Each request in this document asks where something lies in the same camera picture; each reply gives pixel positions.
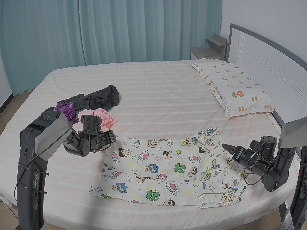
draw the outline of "bedside table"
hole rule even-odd
[[[227,39],[213,33],[212,38],[206,38],[211,48],[191,48],[191,59],[222,59],[226,58]]]

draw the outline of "floor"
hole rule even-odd
[[[18,94],[5,108],[3,113],[0,113],[0,135],[4,130],[6,124],[11,120],[22,103],[28,98],[30,92]],[[0,202],[0,230],[15,230],[18,225],[17,207],[7,206]],[[270,214],[243,226],[233,228],[230,230],[279,230],[281,227],[281,220],[279,211],[276,209]],[[302,230],[307,230],[307,223],[303,225]],[[48,224],[48,230],[65,230]]]

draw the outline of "bed sheet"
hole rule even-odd
[[[20,155],[19,133],[42,111],[77,94],[89,94],[109,84],[120,94],[110,110],[118,123],[115,134],[139,139],[181,139],[206,127],[219,127],[229,144],[248,147],[263,135],[279,137],[265,113],[226,121],[201,76],[191,66],[206,59],[114,63],[69,67],[51,72],[21,105],[0,136],[0,194],[16,204],[13,191]],[[263,184],[249,186],[242,202],[229,207],[156,206],[88,193],[103,166],[104,153],[79,157],[63,146],[49,159],[44,218],[65,229],[229,229],[252,222],[275,210],[295,190],[294,165],[285,185],[267,192]],[[258,180],[251,176],[250,182]]]

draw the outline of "purple satin cloth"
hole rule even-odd
[[[75,105],[73,102],[71,103],[59,102],[57,106],[54,108],[54,110],[64,113],[64,115],[67,117],[69,121],[74,120],[76,117]]]

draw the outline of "teal curtain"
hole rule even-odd
[[[51,71],[85,65],[78,0],[1,0],[1,57],[16,95]]]
[[[190,59],[220,33],[222,0],[1,0],[0,49],[13,94],[52,70]]]
[[[220,34],[222,0],[79,0],[87,65],[190,59]]]

